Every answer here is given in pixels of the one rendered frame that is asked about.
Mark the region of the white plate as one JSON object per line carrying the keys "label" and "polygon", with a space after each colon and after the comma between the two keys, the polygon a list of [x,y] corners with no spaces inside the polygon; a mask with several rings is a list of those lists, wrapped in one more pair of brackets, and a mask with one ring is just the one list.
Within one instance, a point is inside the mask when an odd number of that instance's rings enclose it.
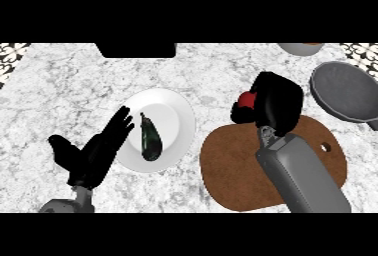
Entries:
{"label": "white plate", "polygon": [[[116,160],[140,173],[160,171],[184,156],[194,135],[194,113],[184,97],[174,91],[153,88],[135,93],[125,101],[134,129],[119,148]],[[150,119],[162,141],[162,153],[155,161],[141,156],[141,117]]]}

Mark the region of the black appliance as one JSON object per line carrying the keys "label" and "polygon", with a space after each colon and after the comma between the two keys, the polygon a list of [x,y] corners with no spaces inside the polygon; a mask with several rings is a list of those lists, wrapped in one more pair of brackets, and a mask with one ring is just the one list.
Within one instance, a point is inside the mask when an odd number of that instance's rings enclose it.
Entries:
{"label": "black appliance", "polygon": [[104,58],[172,58],[175,43],[97,43]]}

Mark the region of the grey bowl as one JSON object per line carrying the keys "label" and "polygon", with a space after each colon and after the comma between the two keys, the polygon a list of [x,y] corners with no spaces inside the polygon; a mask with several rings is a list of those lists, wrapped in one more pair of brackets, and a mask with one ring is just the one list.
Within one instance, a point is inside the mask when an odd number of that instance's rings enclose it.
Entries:
{"label": "grey bowl", "polygon": [[321,43],[279,43],[285,52],[295,56],[311,56],[323,47]]}

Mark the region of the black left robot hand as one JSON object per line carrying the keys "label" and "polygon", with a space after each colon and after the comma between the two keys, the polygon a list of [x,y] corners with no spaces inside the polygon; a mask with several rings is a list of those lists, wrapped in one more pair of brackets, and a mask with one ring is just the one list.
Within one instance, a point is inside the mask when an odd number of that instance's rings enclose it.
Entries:
{"label": "black left robot hand", "polygon": [[129,108],[122,106],[101,132],[94,134],[81,149],[60,136],[48,137],[54,163],[69,172],[67,185],[93,190],[101,183],[116,152],[134,128]]}

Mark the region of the red tomato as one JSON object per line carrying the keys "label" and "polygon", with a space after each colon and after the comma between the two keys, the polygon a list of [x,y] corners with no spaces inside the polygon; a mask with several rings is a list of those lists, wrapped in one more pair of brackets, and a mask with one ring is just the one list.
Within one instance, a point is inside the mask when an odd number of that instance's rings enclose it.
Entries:
{"label": "red tomato", "polygon": [[243,92],[237,98],[237,106],[254,108],[256,94],[249,91]]}

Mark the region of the grey pan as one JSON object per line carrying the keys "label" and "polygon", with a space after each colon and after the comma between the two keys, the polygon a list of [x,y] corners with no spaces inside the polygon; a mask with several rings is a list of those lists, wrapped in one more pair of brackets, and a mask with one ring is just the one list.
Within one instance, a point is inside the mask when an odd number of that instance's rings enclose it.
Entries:
{"label": "grey pan", "polygon": [[330,61],[313,70],[310,92],[329,115],[378,131],[378,81],[355,66]]}

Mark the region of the brown wooden cutting board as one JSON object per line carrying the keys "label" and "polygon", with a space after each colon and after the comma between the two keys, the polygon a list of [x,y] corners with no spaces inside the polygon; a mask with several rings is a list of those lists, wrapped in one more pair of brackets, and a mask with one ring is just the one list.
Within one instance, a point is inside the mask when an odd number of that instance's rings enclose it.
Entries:
{"label": "brown wooden cutting board", "polygon": [[[326,126],[301,116],[292,131],[320,158],[338,187],[347,179],[347,160]],[[234,211],[256,210],[283,203],[255,159],[259,148],[254,123],[218,127],[202,143],[199,164],[203,184],[217,203]]]}

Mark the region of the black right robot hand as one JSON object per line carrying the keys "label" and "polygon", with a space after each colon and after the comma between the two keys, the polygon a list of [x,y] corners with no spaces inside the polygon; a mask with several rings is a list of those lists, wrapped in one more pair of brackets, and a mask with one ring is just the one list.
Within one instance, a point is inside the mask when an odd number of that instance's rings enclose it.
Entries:
{"label": "black right robot hand", "polygon": [[274,135],[283,137],[296,126],[304,92],[299,85],[273,72],[262,71],[254,80],[251,93],[256,94],[254,108],[231,105],[230,119],[236,124],[255,123],[268,126]]}

